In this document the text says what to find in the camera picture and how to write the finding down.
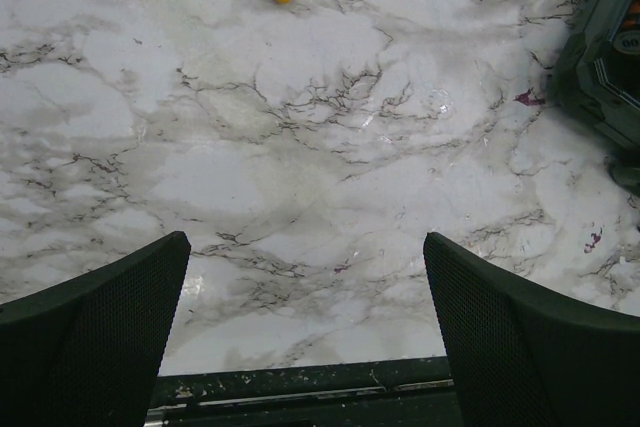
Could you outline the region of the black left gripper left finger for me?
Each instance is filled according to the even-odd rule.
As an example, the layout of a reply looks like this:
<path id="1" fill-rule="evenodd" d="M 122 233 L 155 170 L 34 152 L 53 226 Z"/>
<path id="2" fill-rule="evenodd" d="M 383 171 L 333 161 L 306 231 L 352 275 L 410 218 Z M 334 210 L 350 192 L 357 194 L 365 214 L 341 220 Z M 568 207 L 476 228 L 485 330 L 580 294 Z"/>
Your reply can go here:
<path id="1" fill-rule="evenodd" d="M 143 425 L 190 249 L 172 232 L 2 304 L 2 425 Z"/>

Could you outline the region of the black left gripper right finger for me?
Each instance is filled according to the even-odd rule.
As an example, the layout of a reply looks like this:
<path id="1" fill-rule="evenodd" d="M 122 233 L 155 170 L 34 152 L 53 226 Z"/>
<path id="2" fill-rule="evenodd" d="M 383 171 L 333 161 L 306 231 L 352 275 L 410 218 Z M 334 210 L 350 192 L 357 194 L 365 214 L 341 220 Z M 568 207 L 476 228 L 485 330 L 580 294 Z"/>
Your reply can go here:
<path id="1" fill-rule="evenodd" d="M 423 254 L 465 425 L 638 425 L 638 317 L 554 292 L 436 232 Z"/>

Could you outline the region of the orange black chip roll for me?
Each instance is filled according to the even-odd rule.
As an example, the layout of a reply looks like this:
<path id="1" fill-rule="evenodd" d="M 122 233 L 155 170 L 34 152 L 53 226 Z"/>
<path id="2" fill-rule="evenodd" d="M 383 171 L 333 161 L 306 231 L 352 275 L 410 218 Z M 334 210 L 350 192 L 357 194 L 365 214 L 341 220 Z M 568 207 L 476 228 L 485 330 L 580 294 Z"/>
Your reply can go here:
<path id="1" fill-rule="evenodd" d="M 632 0 L 613 39 L 613 47 L 620 53 L 638 56 L 640 52 L 640 0 Z"/>

